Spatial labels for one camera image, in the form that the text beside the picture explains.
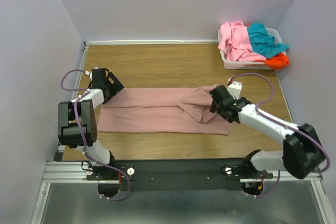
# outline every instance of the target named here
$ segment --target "gray wall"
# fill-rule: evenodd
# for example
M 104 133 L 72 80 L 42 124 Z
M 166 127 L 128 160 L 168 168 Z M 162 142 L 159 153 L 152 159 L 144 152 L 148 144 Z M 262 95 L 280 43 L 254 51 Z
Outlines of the gray wall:
M 62 0 L 85 41 L 216 39 L 226 21 L 277 27 L 293 0 Z
M 295 0 L 279 26 L 291 65 L 279 73 L 296 123 L 316 128 L 332 166 L 323 184 L 336 212 L 336 2 Z
M 61 0 L 0 0 L 0 223 L 29 223 L 82 40 Z

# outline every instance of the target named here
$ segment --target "metal frame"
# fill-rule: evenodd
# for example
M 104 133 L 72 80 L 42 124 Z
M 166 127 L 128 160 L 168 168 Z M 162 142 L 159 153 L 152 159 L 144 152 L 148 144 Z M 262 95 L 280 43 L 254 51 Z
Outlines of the metal frame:
M 89 45 L 117 45 L 117 44 L 183 44 L 183 43 L 212 43 L 215 41 L 184 41 L 184 40 L 118 40 L 118 41 L 92 41 L 86 42 L 82 60 L 80 64 L 80 69 L 83 69 L 85 64 L 85 59 L 88 52 Z M 78 73 L 76 80 L 76 87 L 79 87 L 81 79 L 81 74 Z M 283 93 L 281 87 L 282 95 L 285 99 L 286 106 L 287 100 Z M 77 96 L 77 91 L 73 92 L 72 99 Z M 64 146 L 59 145 L 58 152 L 64 151 Z M 275 181 L 277 179 L 277 172 L 273 172 L 272 179 L 266 179 L 268 181 Z M 323 217 L 323 221 L 325 224 L 336 224 L 335 217 L 333 215 L 332 209 L 330 207 L 328 198 L 324 193 L 321 180 L 323 180 L 320 174 L 310 174 L 304 180 L 310 180 L 312 184 L 312 188 L 317 199 L 317 203 L 320 209 L 320 212 Z M 241 179 L 241 182 L 250 182 L 249 179 Z M 282 172 L 280 181 L 298 181 L 298 179 L 292 177 L 288 172 Z M 88 181 L 86 180 L 86 172 L 81 169 L 81 162 L 47 162 L 45 166 L 45 170 L 43 173 L 43 178 L 41 182 L 41 187 L 38 193 L 37 201 L 35 204 L 35 209 L 33 212 L 33 217 L 31 224 L 39 224 L 42 221 L 43 213 L 46 207 L 47 198 L 50 190 L 50 186 L 52 183 L 97 183 L 97 181 Z

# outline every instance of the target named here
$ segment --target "orange cloth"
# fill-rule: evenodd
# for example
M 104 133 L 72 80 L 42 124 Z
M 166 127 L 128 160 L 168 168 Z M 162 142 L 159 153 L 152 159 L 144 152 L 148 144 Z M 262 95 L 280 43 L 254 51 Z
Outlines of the orange cloth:
M 273 68 L 275 70 L 280 70 L 284 66 L 289 65 L 288 57 L 285 54 L 283 54 L 282 52 L 279 53 L 278 55 L 268 59 L 268 60 L 255 60 L 255 61 L 263 62 L 267 66 L 269 66 L 270 68 Z

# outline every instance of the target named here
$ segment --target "pink cloth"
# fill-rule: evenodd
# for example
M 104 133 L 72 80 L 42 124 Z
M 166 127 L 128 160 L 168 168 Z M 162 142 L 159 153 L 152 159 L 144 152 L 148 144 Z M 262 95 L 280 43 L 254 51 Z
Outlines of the pink cloth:
M 98 131 L 228 135 L 231 124 L 210 113 L 215 87 L 123 89 L 101 106 Z
M 266 60 L 260 54 L 253 52 L 248 38 L 247 27 L 243 22 L 226 22 L 220 27 L 222 39 L 218 48 L 222 50 L 229 61 Z

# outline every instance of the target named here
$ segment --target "teal cloth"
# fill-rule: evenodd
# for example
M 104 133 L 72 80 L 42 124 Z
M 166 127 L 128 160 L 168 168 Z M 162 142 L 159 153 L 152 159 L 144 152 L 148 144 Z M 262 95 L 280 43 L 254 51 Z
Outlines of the teal cloth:
M 268 35 L 262 23 L 252 23 L 247 27 L 247 32 L 253 52 L 265 56 L 266 59 L 270 59 L 289 48 L 286 44 L 275 44 L 274 37 Z

